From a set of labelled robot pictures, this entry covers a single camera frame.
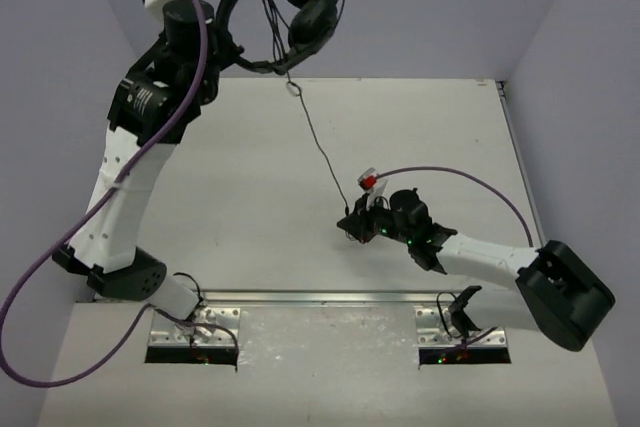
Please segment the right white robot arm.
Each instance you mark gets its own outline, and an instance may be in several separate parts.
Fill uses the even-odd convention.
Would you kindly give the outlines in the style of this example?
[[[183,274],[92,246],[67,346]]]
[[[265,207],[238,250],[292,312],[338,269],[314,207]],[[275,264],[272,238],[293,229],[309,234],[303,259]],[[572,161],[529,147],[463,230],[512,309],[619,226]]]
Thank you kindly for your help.
[[[389,200],[366,193],[337,226],[366,244],[382,236],[403,244],[424,271],[472,279],[452,294],[445,329],[469,340],[494,327],[538,331],[581,351],[616,303],[614,293],[565,243],[514,247],[469,237],[434,221],[417,191]]]

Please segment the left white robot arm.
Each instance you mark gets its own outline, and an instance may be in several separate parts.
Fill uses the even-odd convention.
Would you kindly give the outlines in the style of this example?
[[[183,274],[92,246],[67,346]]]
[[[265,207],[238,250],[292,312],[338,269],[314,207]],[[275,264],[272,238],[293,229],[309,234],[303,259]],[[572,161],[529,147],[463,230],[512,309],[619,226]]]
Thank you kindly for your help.
[[[156,181],[186,128],[218,93],[220,61],[213,7],[191,0],[162,8],[163,30],[118,84],[105,150],[87,211],[91,219],[52,256],[107,299],[147,302],[180,320],[200,303],[164,262],[138,247]]]

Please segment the black headset with microphone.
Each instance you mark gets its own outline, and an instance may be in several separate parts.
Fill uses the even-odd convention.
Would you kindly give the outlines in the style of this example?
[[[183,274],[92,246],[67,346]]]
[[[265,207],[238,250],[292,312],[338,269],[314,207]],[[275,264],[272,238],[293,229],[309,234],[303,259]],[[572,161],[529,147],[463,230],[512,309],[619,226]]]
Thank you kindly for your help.
[[[220,0],[218,9],[224,9],[231,18],[239,0]],[[333,36],[340,21],[344,0],[287,0],[298,9],[290,22],[286,22],[274,0],[261,0],[272,33],[272,61],[249,61],[242,56],[235,65],[246,71],[287,75],[291,69],[316,54]]]

